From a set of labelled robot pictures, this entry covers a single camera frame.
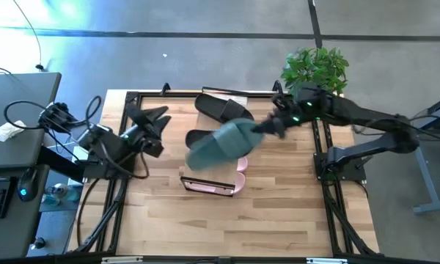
potted plant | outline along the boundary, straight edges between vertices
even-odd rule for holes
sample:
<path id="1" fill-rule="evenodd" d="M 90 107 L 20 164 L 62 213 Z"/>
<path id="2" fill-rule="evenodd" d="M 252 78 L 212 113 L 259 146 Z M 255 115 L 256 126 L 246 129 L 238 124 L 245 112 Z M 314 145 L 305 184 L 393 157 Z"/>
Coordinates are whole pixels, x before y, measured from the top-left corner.
<path id="1" fill-rule="evenodd" d="M 325 48 L 302 48 L 287 55 L 287 66 L 282 71 L 281 78 L 292 95 L 301 88 L 304 81 L 341 94 L 347 85 L 345 68 L 348 66 L 348 61 L 337 48 L 329 52 Z"/>

gray table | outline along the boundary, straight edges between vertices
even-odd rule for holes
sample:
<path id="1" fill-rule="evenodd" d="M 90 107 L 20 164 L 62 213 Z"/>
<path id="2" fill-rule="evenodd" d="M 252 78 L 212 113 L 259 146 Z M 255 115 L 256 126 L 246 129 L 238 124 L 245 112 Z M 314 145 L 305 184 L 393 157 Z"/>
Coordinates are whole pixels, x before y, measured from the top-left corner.
<path id="1" fill-rule="evenodd" d="M 60 73 L 0 75 L 0 125 L 5 123 L 3 108 L 11 101 L 31 100 L 47 106 L 56 96 L 60 78 Z M 33 126 L 41 111 L 35 106 L 16 106 L 10 109 L 10 118 Z M 0 142 L 0 175 L 18 177 L 28 166 L 34 165 L 43 137 L 42 130 L 24 131 L 13 139 Z M 7 215 L 0 219 L 0 259 L 26 256 L 37 227 L 48 171 L 48 166 L 39 166 L 39 192 L 31 202 L 22 202 L 16 193 L 13 194 Z"/>

desk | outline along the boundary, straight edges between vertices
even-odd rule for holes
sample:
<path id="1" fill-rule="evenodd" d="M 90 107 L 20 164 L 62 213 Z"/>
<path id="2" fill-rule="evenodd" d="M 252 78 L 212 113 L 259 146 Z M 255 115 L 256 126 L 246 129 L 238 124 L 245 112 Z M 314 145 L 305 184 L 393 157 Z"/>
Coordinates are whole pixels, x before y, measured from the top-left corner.
<path id="1" fill-rule="evenodd" d="M 109 90 L 106 95 L 101 123 L 114 131 L 119 130 L 126 92 Z M 312 162 L 310 125 L 290 130 L 285 140 L 266 136 L 248 155 L 244 190 L 233 198 L 218 197 L 186 191 L 179 179 L 187 151 L 185 135 L 197 119 L 194 98 L 142 99 L 143 109 L 161 105 L 167 105 L 172 116 L 162 135 L 165 150 L 158 159 L 146 155 L 148 179 L 129 183 L 117 254 L 331 256 L 323 193 Z M 270 99 L 248 99 L 247 109 L 256 120 L 272 108 Z M 331 127 L 331 133 L 335 145 L 353 144 L 350 128 Z M 144 174 L 141 162 L 137 161 L 135 171 Z M 100 220 L 107 184 L 100 181 L 89 195 L 81 221 L 83 239 Z M 365 193 L 350 182 L 342 182 L 342 189 L 350 223 L 378 251 Z M 337 230 L 342 236 L 342 229 Z M 76 247 L 74 228 L 69 249 Z"/>
<path id="2" fill-rule="evenodd" d="M 0 125 L 3 108 L 14 100 L 32 100 L 42 105 L 53 101 L 60 83 L 60 73 L 31 73 L 0 75 Z M 20 106 L 10 110 L 13 119 L 21 119 L 32 125 L 37 121 L 41 109 Z M 24 131 L 15 138 L 0 142 L 0 175 L 18 177 L 28 166 L 34 165 L 43 143 L 44 131 Z M 32 201 L 22 202 L 12 184 L 7 215 L 0 219 L 0 258 L 24 257 L 29 244 L 34 240 L 34 232 L 39 219 L 40 198 L 48 176 L 48 166 L 41 166 L 39 191 Z"/>

gray floor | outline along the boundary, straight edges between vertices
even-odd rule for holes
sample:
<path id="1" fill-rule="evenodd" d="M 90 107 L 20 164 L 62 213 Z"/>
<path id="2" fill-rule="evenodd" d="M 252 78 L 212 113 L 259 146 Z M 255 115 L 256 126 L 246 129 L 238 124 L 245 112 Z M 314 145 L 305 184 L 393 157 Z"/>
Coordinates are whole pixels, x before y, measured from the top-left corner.
<path id="1" fill-rule="evenodd" d="M 35 27 L 119 32 L 313 33 L 306 0 L 19 1 Z M 322 34 L 440 35 L 440 0 L 316 0 Z M 0 1 L 0 26 L 25 26 L 11 1 Z M 201 86 L 269 90 L 287 53 L 313 40 L 40 37 L 43 64 L 61 72 L 57 99 L 83 117 L 107 89 Z M 440 43 L 325 41 L 351 66 L 345 94 L 361 106 L 412 116 L 440 100 Z M 35 72 L 33 36 L 0 29 L 0 67 Z M 356 136 L 357 142 L 369 140 Z M 365 169 L 381 252 L 440 261 L 440 212 L 415 216 L 428 202 L 415 157 L 381 154 Z M 71 213 L 43 214 L 38 233 L 65 245 Z M 62 228 L 49 224 L 61 219 Z M 63 248 L 47 253 L 60 253 Z"/>

wooden tabletop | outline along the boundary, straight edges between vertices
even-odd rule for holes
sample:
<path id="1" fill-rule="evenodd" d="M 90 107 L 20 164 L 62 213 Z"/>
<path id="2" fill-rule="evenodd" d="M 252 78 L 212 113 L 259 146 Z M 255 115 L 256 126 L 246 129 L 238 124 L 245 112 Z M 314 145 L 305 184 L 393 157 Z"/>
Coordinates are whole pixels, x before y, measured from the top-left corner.
<path id="1" fill-rule="evenodd" d="M 101 123 L 114 131 L 119 130 L 126 92 L 109 90 L 106 95 Z M 315 146 L 310 125 L 290 129 L 284 140 L 266 136 L 262 145 L 248 155 L 244 190 L 233 198 L 220 197 L 186 191 L 179 179 L 187 151 L 184 139 L 197 120 L 194 98 L 142 99 L 143 109 L 162 105 L 169 107 L 167 114 L 172 116 L 162 135 L 165 150 L 160 158 L 145 155 L 151 176 L 129 183 L 118 254 L 331 256 L 323 193 L 312 163 Z M 272 108 L 270 99 L 250 98 L 247 102 L 256 121 L 265 118 Z M 331 133 L 334 145 L 353 144 L 350 128 L 331 127 Z M 139 161 L 135 172 L 144 174 Z M 101 218 L 107 185 L 101 180 L 89 195 L 81 221 L 82 238 Z M 342 182 L 342 190 L 350 223 L 377 252 L 362 187 Z M 75 230 L 69 249 L 76 248 Z M 108 242 L 111 230 L 106 236 Z M 339 225 L 337 231 L 344 248 Z"/>

